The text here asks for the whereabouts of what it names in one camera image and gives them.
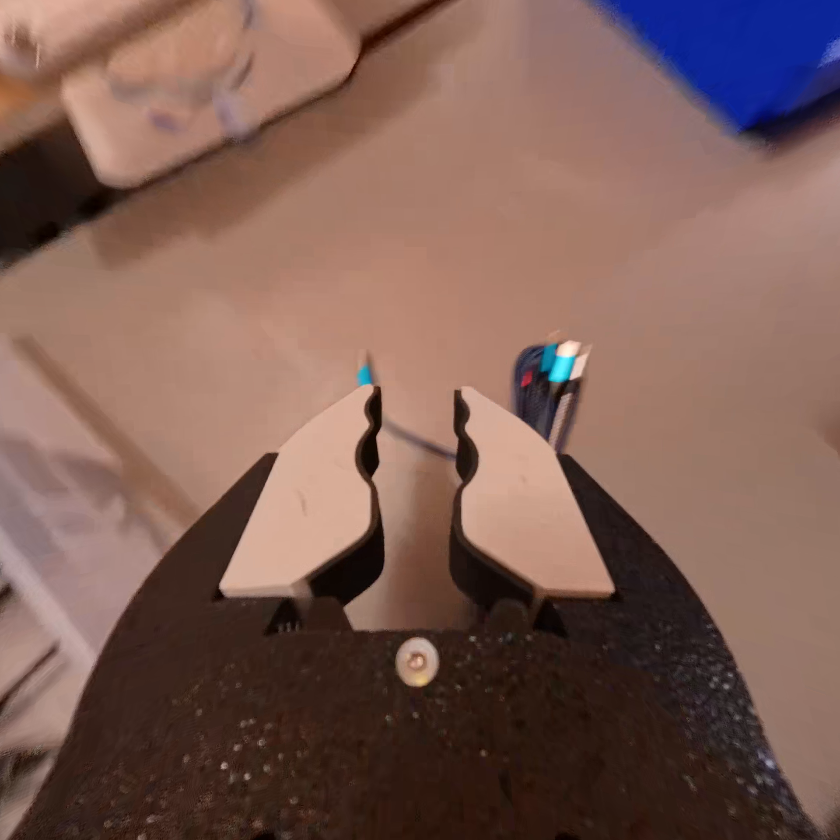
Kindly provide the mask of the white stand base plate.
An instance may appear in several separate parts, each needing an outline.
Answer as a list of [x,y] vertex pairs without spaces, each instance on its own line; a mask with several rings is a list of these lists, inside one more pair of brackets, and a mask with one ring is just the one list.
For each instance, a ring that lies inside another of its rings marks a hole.
[[361,37],[332,2],[108,2],[60,98],[94,175],[131,188],[331,92]]

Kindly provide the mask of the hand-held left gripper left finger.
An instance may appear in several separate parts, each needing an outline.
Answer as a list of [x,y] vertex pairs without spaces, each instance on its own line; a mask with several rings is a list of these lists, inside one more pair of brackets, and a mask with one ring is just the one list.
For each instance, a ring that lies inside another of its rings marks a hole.
[[382,394],[360,385],[279,447],[219,582],[235,597],[350,603],[384,568],[373,475]]

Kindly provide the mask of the blue plastic bin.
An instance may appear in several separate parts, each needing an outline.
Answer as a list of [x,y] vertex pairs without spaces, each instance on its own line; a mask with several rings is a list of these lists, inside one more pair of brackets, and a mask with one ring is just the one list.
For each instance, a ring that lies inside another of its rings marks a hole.
[[838,113],[838,1],[590,2],[734,132]]

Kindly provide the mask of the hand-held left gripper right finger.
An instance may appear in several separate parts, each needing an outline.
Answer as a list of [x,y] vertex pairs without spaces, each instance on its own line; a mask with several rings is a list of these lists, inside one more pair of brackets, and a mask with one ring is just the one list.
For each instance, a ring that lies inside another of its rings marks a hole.
[[616,585],[549,443],[471,386],[455,391],[450,575],[480,610],[607,601]]

